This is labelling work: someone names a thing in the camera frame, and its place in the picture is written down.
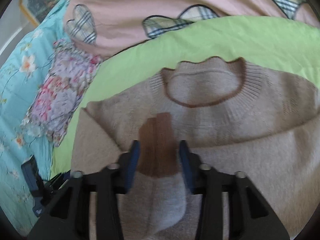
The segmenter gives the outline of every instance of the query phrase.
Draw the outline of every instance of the green fabric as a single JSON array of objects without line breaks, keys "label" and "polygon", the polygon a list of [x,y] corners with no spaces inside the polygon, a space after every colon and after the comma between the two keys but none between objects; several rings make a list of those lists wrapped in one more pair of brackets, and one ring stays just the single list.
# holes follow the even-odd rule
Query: green fabric
[{"label": "green fabric", "polygon": [[[109,98],[182,60],[200,62],[210,56],[244,57],[257,65],[307,78],[320,88],[320,30],[277,17],[230,16],[196,22],[130,48],[102,63],[80,107]],[[79,117],[53,151],[51,177],[70,169]]]}]

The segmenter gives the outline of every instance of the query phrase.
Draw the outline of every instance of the ruffled floral cloth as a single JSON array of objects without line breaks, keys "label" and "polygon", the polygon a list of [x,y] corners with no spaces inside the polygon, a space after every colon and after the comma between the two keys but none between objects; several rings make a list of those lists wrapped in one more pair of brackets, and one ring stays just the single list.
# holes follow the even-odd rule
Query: ruffled floral cloth
[{"label": "ruffled floral cloth", "polygon": [[58,147],[102,60],[64,40],[55,42],[54,46],[52,68],[21,126],[28,135],[47,135]]}]

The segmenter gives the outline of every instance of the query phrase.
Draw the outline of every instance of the wall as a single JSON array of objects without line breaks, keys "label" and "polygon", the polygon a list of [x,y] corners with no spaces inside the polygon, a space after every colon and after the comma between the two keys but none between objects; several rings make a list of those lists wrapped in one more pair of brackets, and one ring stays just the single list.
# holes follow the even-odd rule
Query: wall
[{"label": "wall", "polygon": [[0,67],[22,38],[34,30],[19,9],[19,0],[12,0],[0,19]]}]

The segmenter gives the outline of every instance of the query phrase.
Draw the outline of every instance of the turquoise fabric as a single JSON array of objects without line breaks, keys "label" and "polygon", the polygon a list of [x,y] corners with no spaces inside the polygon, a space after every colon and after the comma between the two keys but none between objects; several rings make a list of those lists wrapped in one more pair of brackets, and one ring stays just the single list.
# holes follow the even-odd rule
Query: turquoise fabric
[{"label": "turquoise fabric", "polygon": [[21,164],[34,155],[41,177],[49,179],[53,146],[45,136],[23,134],[20,125],[51,67],[53,43],[68,40],[62,27],[68,1],[60,0],[0,69],[0,206],[22,236],[29,233],[36,216]]}]

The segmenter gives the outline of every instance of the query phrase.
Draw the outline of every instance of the beige sweater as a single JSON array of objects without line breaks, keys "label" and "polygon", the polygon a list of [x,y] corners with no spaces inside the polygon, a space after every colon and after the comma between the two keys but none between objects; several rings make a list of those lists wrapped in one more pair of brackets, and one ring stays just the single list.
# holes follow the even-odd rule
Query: beige sweater
[{"label": "beige sweater", "polygon": [[[99,171],[133,140],[148,141],[148,118],[170,113],[172,147],[187,140],[219,171],[245,171],[294,238],[320,201],[319,103],[309,81],[242,58],[181,62],[82,109],[72,170]],[[175,151],[142,149],[133,188],[119,195],[125,239],[193,240],[200,196],[186,194]],[[173,168],[150,172],[159,166]]]}]

